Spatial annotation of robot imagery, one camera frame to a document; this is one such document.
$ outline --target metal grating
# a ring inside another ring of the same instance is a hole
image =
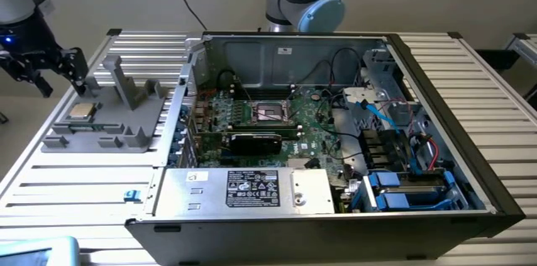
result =
[[[452,39],[445,33],[402,33],[401,37],[528,218],[497,237],[469,240],[436,261],[357,265],[537,265],[536,115],[490,72],[464,40]],[[183,33],[123,32],[114,43],[98,52],[95,63],[100,63],[110,49],[111,53],[126,56],[126,73],[135,77],[136,82],[159,76],[166,79],[163,83],[169,82],[173,86],[186,61],[181,50],[185,49],[185,39]],[[111,82],[99,68],[96,76],[100,83]],[[166,106],[155,130],[155,149],[167,116]],[[140,244],[123,229],[126,215],[138,211],[140,204],[124,204],[120,197],[126,189],[147,187],[151,176],[147,175],[150,169],[144,161],[150,158],[107,159],[104,167],[96,166],[96,157],[83,159],[46,158],[35,152],[20,165],[20,173],[11,175],[16,183],[0,200],[2,206],[26,206],[23,213],[28,216],[35,214],[36,207],[54,203],[55,208],[31,218],[12,217],[14,213],[7,212],[10,208],[3,208],[0,242],[70,234],[79,240],[84,264],[155,265]],[[74,181],[74,185],[58,184],[60,180],[64,183]],[[72,191],[72,186],[76,186],[78,192]]]

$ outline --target power supply label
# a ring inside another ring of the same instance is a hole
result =
[[[227,172],[226,205],[231,208],[278,207],[278,171],[230,170]]]

